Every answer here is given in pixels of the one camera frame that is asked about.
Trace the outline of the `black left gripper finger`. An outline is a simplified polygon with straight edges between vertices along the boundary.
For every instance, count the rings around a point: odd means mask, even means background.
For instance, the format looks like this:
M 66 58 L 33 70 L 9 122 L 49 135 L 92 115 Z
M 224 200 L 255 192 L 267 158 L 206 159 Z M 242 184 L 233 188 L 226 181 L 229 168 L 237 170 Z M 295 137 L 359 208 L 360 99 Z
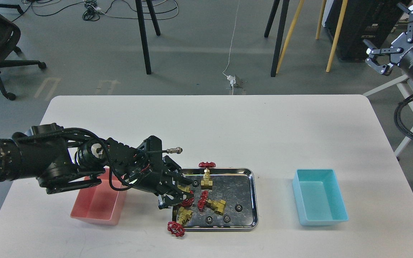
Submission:
M 158 208 L 167 209 L 169 207 L 177 206 L 186 199 L 193 198 L 194 194 L 191 193 L 190 186 L 176 186 L 173 190 L 168 193 L 160 194 L 158 196 Z
M 190 180 L 185 177 L 181 172 L 182 168 L 178 165 L 172 158 L 164 157 L 163 164 L 165 166 L 165 171 L 163 172 L 164 176 L 171 178 L 176 185 L 190 186 L 193 183 L 193 180 Z

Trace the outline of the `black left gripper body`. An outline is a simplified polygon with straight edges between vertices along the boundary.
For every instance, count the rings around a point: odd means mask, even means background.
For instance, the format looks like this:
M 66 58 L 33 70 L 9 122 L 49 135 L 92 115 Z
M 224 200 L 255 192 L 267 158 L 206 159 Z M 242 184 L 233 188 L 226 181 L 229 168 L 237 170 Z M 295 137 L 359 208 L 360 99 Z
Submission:
M 181 147 L 163 149 L 161 139 L 154 135 L 145 139 L 137 148 L 126 145 L 121 147 L 120 178 L 123 185 L 157 196 L 178 186 L 171 178 L 164 176 L 163 158 L 169 157 L 167 154 L 182 153 Z

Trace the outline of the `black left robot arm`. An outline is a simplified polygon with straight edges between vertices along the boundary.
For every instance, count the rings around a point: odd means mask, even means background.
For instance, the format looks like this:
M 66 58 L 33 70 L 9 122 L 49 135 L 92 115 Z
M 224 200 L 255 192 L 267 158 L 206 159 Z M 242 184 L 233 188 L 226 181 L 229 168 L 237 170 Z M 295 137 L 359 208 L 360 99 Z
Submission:
M 194 197 L 187 188 L 192 180 L 169 157 L 181 152 L 180 147 L 162 149 L 161 139 L 153 135 L 134 148 L 82 128 L 33 126 L 29 135 L 17 132 L 0 139 L 0 182 L 36 178 L 48 194 L 56 194 L 98 186 L 108 167 L 109 178 L 122 184 L 109 183 L 111 189 L 153 193 L 159 196 L 159 209 L 167 209 Z

